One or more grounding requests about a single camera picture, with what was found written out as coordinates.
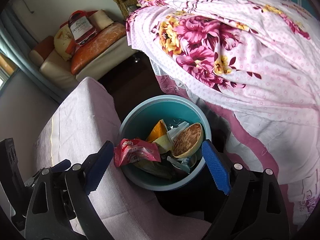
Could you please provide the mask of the red pink snack wrapper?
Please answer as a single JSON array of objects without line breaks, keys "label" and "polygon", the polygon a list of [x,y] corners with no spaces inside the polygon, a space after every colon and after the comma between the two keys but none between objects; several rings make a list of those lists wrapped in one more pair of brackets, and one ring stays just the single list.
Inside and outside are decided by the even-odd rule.
[{"label": "red pink snack wrapper", "polygon": [[160,162],[161,157],[157,145],[140,139],[122,139],[114,148],[114,165],[125,166],[145,159]]}]

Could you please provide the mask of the brown coconut shell piece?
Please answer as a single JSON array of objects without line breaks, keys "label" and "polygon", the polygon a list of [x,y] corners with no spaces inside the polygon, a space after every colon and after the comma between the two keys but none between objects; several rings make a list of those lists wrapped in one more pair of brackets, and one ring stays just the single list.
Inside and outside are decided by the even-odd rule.
[{"label": "brown coconut shell piece", "polygon": [[172,148],[174,158],[191,157],[200,148],[204,132],[200,123],[194,123],[184,129],[177,137]]}]

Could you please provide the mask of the orange Ovaltine snack wrapper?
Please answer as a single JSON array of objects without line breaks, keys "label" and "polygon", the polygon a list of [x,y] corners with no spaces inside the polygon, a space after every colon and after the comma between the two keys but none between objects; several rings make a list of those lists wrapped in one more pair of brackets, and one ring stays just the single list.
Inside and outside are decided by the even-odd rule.
[{"label": "orange Ovaltine snack wrapper", "polygon": [[149,136],[147,137],[147,142],[153,142],[156,139],[167,133],[168,129],[163,119],[159,120],[157,124],[154,126]]}]

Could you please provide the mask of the yellow white paper packet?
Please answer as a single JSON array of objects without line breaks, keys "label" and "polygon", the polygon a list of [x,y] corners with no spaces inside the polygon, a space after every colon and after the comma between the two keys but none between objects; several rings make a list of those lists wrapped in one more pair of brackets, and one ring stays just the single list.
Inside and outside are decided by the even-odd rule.
[{"label": "yellow white paper packet", "polygon": [[157,145],[160,154],[165,154],[171,151],[173,147],[173,144],[170,142],[167,134],[157,138],[153,143]]}]

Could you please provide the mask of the cartoon printed face mask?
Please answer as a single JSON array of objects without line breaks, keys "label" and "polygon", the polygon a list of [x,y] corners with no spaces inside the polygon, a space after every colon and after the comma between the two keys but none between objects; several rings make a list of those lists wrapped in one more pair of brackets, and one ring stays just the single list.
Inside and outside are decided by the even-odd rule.
[{"label": "cartoon printed face mask", "polygon": [[180,123],[177,127],[172,128],[171,130],[167,131],[167,136],[170,142],[174,143],[177,137],[183,132],[186,128],[188,128],[190,124],[186,121]]}]

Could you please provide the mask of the teal plastic trash bin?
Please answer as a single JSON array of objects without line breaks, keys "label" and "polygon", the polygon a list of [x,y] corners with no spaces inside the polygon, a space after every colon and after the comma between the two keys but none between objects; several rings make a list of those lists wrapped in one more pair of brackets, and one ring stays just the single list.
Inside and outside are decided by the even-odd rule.
[{"label": "teal plastic trash bin", "polygon": [[203,111],[175,95],[150,98],[123,121],[114,163],[136,185],[170,191],[194,179],[205,165],[201,144],[212,137]]}]

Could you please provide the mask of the cream leather sofa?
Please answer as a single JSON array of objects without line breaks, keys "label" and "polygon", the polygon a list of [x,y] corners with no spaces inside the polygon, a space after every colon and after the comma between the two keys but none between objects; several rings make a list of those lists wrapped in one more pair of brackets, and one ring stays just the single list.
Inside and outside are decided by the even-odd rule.
[{"label": "cream leather sofa", "polygon": [[100,33],[80,47],[71,61],[65,61],[53,49],[39,66],[39,72],[56,87],[70,92],[88,76],[99,80],[136,52],[127,44],[126,36],[117,39],[115,34]]}]

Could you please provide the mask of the orange seat cushion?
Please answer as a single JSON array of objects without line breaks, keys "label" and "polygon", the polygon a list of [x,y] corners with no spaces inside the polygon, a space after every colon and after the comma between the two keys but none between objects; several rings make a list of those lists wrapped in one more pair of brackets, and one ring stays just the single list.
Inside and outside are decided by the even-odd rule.
[{"label": "orange seat cushion", "polygon": [[78,75],[89,63],[117,45],[126,36],[125,26],[121,23],[113,23],[85,45],[79,47],[71,60],[71,73]]}]

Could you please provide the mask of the cream cartoon pillow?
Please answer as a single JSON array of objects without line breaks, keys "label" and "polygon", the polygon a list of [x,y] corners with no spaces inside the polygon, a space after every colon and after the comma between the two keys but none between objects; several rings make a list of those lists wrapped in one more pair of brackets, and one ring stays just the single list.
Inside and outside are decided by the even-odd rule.
[{"label": "cream cartoon pillow", "polygon": [[59,29],[54,36],[56,52],[65,60],[69,61],[75,53],[76,43],[67,24]]}]

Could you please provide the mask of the grey curtain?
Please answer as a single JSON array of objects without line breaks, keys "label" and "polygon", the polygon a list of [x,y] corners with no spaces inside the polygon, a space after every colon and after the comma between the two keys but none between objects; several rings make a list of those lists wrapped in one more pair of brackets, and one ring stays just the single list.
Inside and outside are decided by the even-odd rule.
[{"label": "grey curtain", "polygon": [[46,79],[28,56],[36,45],[36,40],[25,29],[11,7],[6,6],[1,12],[1,53],[16,64],[42,92],[61,103],[67,93]]}]

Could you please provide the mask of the red Hennessy gift bag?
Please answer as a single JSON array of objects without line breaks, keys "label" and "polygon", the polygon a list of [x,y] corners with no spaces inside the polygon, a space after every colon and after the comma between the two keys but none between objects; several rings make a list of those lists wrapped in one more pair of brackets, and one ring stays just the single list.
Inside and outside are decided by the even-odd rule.
[{"label": "red Hennessy gift bag", "polygon": [[77,46],[83,46],[97,35],[96,27],[91,23],[86,11],[77,10],[68,19],[68,27]]}]

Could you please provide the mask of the beige small pillow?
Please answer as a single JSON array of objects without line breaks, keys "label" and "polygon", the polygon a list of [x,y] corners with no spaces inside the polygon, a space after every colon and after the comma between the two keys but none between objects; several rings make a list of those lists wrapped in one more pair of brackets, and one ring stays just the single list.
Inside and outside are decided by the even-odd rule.
[{"label": "beige small pillow", "polygon": [[108,17],[107,13],[100,9],[95,11],[90,11],[88,13],[89,20],[96,27],[98,32],[104,30],[108,26],[114,23],[114,21]]}]

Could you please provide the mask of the pink floral quilt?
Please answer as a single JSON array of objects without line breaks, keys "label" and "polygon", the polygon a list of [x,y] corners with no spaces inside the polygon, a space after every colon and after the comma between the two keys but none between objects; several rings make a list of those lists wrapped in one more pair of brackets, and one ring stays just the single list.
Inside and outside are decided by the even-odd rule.
[{"label": "pink floral quilt", "polygon": [[291,0],[137,0],[126,22],[167,94],[226,123],[232,161],[270,168],[291,229],[319,202],[319,20]]}]

